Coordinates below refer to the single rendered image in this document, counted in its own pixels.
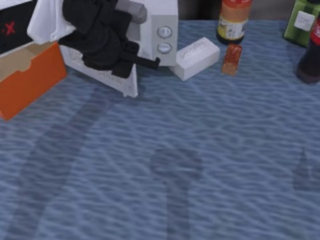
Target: open box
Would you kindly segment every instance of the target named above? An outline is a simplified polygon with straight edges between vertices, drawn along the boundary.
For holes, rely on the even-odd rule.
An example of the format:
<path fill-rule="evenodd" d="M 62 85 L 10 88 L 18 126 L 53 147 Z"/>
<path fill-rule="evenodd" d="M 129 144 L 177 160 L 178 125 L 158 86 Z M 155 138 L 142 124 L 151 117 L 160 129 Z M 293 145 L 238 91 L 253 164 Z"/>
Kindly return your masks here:
<path fill-rule="evenodd" d="M 66 75 L 56 42 L 32 44 L 0 58 L 0 118 L 10 120 Z"/>

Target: bottle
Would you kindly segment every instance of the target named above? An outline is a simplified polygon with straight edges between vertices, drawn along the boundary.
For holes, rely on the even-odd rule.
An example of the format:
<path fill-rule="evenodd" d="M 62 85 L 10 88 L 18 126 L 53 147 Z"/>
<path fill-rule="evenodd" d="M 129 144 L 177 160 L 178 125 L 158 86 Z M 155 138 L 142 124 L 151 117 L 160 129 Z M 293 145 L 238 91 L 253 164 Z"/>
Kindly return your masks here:
<path fill-rule="evenodd" d="M 301 47 L 307 47 L 312 26 L 320 13 L 320 0 L 295 0 L 284 32 L 284 39 Z"/>
<path fill-rule="evenodd" d="M 245 36 L 252 0 L 222 0 L 216 37 L 225 45 L 239 44 Z"/>
<path fill-rule="evenodd" d="M 309 44 L 298 64 L 296 74 L 304 83 L 320 82 L 320 14 L 313 26 Z"/>

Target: blue water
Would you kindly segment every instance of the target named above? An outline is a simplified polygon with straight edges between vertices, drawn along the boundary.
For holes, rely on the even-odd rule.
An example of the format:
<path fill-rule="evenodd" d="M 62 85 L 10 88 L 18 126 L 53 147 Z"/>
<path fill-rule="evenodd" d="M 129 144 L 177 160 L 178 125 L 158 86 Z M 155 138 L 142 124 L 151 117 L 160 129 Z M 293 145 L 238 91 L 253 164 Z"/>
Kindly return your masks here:
<path fill-rule="evenodd" d="M 219 63 L 139 68 L 137 99 L 69 69 L 0 121 L 0 240 L 319 239 L 320 190 L 294 180 L 303 149 L 320 164 L 320 85 L 295 77 L 285 24 L 249 22 L 231 77 L 216 23 L 182 21 L 179 48 L 207 37 Z"/>

